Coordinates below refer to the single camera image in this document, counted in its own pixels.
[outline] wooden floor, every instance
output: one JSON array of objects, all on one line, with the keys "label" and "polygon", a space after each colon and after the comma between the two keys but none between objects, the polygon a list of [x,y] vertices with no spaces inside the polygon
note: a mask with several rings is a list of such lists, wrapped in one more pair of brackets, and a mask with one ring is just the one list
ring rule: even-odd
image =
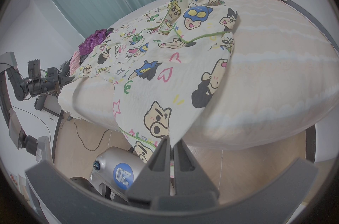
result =
[{"label": "wooden floor", "polygon": [[[106,129],[84,120],[75,121],[85,146],[94,150]],[[80,141],[74,119],[63,121],[58,134],[55,167],[66,177],[89,178],[92,163],[108,147],[128,150],[129,143],[116,131],[107,131],[96,151],[86,150]],[[305,159],[305,131],[284,140],[227,151],[189,147],[210,179],[219,188],[221,204],[247,196],[277,177],[296,157]]]}]

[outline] pink star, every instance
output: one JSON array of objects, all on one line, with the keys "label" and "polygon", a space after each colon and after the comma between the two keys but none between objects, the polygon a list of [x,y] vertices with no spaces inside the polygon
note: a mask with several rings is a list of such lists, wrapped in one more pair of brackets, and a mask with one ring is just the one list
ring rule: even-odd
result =
[{"label": "pink star", "polygon": [[113,102],[113,115],[114,115],[114,117],[115,117],[117,114],[121,114],[119,106],[120,106],[120,99],[118,100],[117,103],[116,103],[116,102]]}]

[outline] purple cloth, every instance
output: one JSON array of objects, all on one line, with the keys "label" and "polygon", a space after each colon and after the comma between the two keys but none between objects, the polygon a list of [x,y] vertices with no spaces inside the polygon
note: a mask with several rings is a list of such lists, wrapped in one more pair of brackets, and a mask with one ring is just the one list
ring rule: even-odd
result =
[{"label": "purple cloth", "polygon": [[96,32],[90,35],[85,41],[79,45],[80,55],[87,55],[93,51],[94,47],[102,44],[106,38],[106,29],[96,30]]}]

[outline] bed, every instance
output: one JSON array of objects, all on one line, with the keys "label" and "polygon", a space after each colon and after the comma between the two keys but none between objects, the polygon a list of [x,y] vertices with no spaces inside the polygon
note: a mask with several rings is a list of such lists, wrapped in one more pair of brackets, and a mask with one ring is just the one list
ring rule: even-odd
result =
[{"label": "bed", "polygon": [[[168,1],[143,6],[111,28]],[[224,1],[240,16],[234,50],[218,91],[184,141],[240,150],[295,135],[324,118],[339,101],[339,57],[324,33],[292,2]],[[58,102],[74,118],[119,131],[113,96],[113,83],[80,78],[63,87]]]}]

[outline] blanket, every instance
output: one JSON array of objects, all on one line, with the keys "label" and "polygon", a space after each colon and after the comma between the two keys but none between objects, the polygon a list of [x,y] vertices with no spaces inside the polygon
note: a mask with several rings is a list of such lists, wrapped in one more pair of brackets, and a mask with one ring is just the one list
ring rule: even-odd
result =
[{"label": "blanket", "polygon": [[74,80],[114,83],[112,116],[146,163],[161,138],[174,146],[184,136],[218,89],[237,17],[222,0],[171,0],[113,29]]}]

